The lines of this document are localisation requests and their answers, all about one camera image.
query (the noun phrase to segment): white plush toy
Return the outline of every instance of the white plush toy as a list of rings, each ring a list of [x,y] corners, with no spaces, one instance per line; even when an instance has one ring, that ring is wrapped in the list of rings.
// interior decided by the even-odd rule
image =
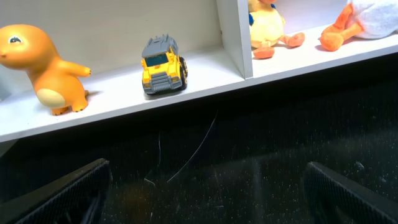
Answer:
[[[348,0],[320,40],[324,48],[335,51],[353,36],[380,39],[395,31],[398,31],[398,0]]]

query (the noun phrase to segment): truck windshield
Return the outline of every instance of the truck windshield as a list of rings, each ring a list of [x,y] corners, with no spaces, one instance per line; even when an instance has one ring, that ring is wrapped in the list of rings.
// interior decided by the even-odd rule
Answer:
[[[161,65],[163,63],[169,62],[166,54],[160,54],[152,57],[145,58],[145,62],[147,63],[148,67],[152,67],[155,65]]]

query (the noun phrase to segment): gray truck roof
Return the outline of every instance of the gray truck roof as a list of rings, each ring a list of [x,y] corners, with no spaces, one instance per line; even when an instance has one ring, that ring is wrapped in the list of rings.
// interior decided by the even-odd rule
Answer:
[[[151,38],[148,41],[148,44],[145,46],[142,51],[142,57],[150,57],[158,54],[166,53],[169,48],[173,48],[174,54],[178,55],[178,46],[175,40],[170,37],[168,34],[163,35],[162,37]]]

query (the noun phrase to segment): black ridged object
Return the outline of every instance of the black ridged object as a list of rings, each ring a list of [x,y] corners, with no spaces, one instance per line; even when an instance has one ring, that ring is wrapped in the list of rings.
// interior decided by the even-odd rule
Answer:
[[[98,159],[0,205],[0,224],[99,223],[110,183],[109,161]]]
[[[356,223],[398,223],[398,204],[317,162],[308,163],[303,187],[316,224],[342,223],[338,209]]]

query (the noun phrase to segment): toy truck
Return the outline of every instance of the toy truck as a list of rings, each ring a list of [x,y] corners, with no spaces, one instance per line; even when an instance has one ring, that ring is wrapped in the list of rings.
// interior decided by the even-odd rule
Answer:
[[[169,35],[150,39],[142,51],[142,86],[148,95],[187,88],[188,70],[178,46]]]

